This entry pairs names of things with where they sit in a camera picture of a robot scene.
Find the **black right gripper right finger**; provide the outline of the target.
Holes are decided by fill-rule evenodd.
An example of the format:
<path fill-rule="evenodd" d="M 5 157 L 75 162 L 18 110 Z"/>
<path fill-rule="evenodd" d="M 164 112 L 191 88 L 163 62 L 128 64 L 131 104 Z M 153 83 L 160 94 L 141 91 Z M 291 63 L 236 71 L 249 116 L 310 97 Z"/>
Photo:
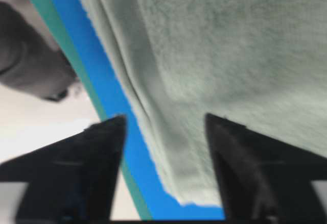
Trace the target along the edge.
<path fill-rule="evenodd" d="M 206 114 L 226 223 L 326 223 L 326 158 Z"/>

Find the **dark round robot base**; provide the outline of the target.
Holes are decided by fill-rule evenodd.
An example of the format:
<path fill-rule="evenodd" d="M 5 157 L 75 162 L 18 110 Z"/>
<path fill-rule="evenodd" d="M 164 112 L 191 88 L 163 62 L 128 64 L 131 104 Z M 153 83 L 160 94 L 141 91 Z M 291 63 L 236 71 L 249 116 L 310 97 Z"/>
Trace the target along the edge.
<path fill-rule="evenodd" d="M 1 84 L 59 102 L 76 80 L 64 53 L 51 49 L 19 12 L 1 2 Z"/>

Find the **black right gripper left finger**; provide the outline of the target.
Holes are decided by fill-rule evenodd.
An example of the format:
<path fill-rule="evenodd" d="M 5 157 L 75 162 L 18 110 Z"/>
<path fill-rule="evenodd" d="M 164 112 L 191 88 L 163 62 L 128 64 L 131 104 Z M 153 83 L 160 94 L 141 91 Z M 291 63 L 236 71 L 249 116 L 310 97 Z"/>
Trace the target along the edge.
<path fill-rule="evenodd" d="M 1 223 L 109 223 L 122 115 L 1 164 Z"/>

